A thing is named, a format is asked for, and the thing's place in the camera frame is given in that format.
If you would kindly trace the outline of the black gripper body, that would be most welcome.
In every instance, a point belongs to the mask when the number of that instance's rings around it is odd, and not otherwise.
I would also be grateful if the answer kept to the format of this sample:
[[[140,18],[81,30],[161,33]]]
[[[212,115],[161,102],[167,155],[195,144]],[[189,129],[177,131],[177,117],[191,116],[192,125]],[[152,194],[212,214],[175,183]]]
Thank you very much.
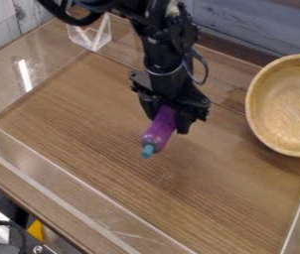
[[[179,94],[171,98],[163,95],[152,87],[151,74],[145,70],[133,70],[129,74],[132,80],[132,90],[139,94],[145,92],[161,98],[163,105],[169,105],[177,111],[184,108],[193,108],[200,111],[201,121],[208,120],[212,102],[193,84],[187,84]]]

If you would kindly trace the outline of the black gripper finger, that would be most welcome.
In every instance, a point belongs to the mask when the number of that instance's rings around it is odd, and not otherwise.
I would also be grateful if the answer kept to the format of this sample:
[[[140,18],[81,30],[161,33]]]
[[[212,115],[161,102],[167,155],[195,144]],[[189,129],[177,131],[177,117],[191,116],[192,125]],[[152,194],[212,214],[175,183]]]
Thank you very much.
[[[179,110],[176,123],[177,132],[187,135],[191,131],[193,123],[200,119],[200,111],[193,108],[184,108]]]
[[[139,98],[147,116],[151,119],[155,119],[163,104],[161,98],[157,95],[149,95],[145,92],[139,93]]]

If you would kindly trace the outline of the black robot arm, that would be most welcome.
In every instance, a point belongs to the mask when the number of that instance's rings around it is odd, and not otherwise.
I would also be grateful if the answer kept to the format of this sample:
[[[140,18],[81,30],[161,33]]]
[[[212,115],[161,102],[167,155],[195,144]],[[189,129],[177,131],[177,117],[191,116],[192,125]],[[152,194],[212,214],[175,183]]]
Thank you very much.
[[[205,58],[195,49],[200,27],[181,0],[74,0],[88,12],[116,11],[129,18],[144,49],[144,70],[131,75],[149,118],[160,107],[175,108],[176,129],[188,134],[193,123],[205,121],[211,100],[199,90],[207,78],[195,77],[195,61]]]

